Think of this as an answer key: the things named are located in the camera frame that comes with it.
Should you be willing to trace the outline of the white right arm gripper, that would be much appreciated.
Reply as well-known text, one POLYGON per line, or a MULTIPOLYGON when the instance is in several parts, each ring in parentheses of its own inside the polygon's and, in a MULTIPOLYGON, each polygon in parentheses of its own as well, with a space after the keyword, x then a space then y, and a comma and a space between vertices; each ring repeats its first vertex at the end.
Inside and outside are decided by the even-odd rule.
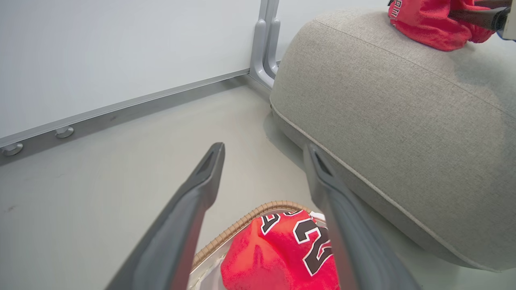
POLYGON ((448 16, 456 21, 497 31, 498 37, 503 40, 516 40, 516 12, 511 12, 511 4, 488 10, 452 10, 448 16))

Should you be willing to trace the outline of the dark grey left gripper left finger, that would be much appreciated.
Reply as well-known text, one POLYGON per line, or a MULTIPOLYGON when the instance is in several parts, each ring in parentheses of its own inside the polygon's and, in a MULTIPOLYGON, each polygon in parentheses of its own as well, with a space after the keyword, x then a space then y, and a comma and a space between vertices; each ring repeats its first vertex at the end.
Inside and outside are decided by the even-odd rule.
POLYGON ((108 290, 185 290, 206 211, 217 198, 225 160, 214 143, 107 285, 108 290))

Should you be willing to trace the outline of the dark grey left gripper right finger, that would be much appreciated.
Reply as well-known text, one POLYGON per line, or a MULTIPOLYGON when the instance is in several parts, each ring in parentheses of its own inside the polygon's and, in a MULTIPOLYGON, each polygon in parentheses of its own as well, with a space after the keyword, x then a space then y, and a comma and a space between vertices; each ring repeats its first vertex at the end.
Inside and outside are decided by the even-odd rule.
POLYGON ((305 145, 304 165, 312 202, 329 229, 341 289, 419 290, 418 282, 317 145, 305 145))

